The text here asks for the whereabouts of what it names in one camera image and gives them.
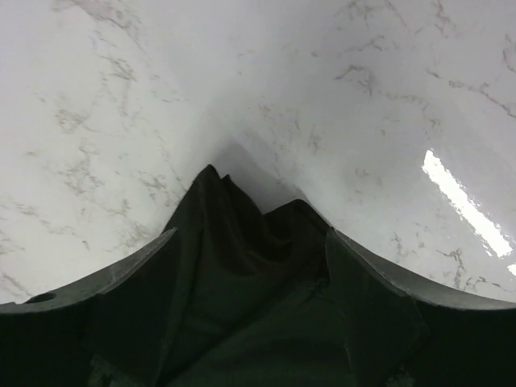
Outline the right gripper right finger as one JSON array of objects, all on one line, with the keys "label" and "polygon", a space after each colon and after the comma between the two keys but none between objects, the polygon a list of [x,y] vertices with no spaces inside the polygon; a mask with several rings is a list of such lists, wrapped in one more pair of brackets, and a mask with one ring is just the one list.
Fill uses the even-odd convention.
[{"label": "right gripper right finger", "polygon": [[513,386],[515,304],[441,285],[337,230],[327,266],[355,386]]}]

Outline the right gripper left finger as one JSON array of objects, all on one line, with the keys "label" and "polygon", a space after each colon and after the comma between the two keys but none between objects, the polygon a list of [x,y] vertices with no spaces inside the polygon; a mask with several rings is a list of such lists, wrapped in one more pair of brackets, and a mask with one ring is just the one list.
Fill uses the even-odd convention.
[{"label": "right gripper left finger", "polygon": [[154,386],[167,352],[168,230],[78,281],[1,306],[3,386]]}]

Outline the black t-shirt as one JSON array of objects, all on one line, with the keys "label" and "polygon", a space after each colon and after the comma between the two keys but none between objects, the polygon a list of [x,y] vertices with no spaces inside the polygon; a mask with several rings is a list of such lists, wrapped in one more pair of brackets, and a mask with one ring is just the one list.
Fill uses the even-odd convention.
[{"label": "black t-shirt", "polygon": [[327,224],[301,201],[263,214],[212,166],[166,226],[173,267],[154,386],[351,386]]}]

